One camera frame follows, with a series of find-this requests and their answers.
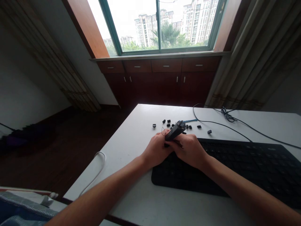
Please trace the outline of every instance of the person's right hand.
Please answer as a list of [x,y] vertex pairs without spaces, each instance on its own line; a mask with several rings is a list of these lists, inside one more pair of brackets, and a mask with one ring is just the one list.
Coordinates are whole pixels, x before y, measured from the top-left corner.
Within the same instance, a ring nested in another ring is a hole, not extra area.
[[165,143],[174,149],[179,159],[202,170],[203,164],[210,156],[205,152],[197,137],[194,134],[180,134],[174,140],[179,141],[182,147],[174,141],[166,141]]

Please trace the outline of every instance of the hand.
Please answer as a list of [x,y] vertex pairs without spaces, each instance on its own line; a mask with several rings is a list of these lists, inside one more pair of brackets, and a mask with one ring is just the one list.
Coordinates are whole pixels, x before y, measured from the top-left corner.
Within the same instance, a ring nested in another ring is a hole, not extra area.
[[210,156],[205,152],[197,137],[194,134],[180,134],[175,140],[179,141],[182,147],[174,141],[166,141],[166,143],[174,149],[177,157],[187,164],[201,170],[203,164]]
[[171,147],[164,147],[165,136],[163,134],[167,135],[169,131],[170,129],[165,129],[162,133],[159,132],[153,136],[145,151],[141,154],[141,157],[149,168],[159,165],[173,152]]

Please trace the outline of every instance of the white cable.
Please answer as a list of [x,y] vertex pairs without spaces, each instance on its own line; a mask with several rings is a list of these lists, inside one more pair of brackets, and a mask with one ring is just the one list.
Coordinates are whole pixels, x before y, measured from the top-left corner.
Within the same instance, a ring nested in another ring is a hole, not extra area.
[[100,174],[100,172],[102,171],[102,169],[103,169],[103,167],[104,167],[104,164],[106,163],[107,156],[106,156],[106,154],[103,153],[103,152],[97,152],[97,153],[95,154],[94,158],[96,157],[96,155],[97,155],[98,153],[101,153],[101,154],[103,154],[103,156],[104,156],[103,166],[101,167],[99,173],[94,177],[94,179],[87,185],[87,187],[84,188],[84,190],[82,190],[82,192],[79,194],[79,196],[81,196],[81,195],[83,194],[83,192],[84,192],[84,191],[85,191],[85,190],[93,183],[93,181],[96,179],[96,177],[98,177],[98,175]]

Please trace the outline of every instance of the forearm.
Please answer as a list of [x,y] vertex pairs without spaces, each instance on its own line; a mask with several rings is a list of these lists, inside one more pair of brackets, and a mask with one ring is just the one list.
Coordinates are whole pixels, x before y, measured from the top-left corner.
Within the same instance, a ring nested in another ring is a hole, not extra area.
[[47,225],[99,225],[131,185],[149,170],[141,157],[80,196]]
[[227,192],[257,224],[301,224],[301,216],[297,212],[215,158],[208,156],[200,170]]

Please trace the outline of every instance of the white wall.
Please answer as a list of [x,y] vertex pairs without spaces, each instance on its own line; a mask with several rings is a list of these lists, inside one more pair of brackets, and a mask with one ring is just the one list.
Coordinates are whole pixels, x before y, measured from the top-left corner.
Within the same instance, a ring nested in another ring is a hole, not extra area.
[[[69,107],[44,68],[1,25],[0,34],[0,122],[20,129]],[[0,137],[10,132],[0,126]]]
[[301,63],[285,79],[263,106],[262,111],[297,113],[301,115]]
[[99,103],[118,105],[99,67],[89,60],[91,57],[88,50],[62,1],[29,0],[29,2],[49,29],[50,34],[63,48]]

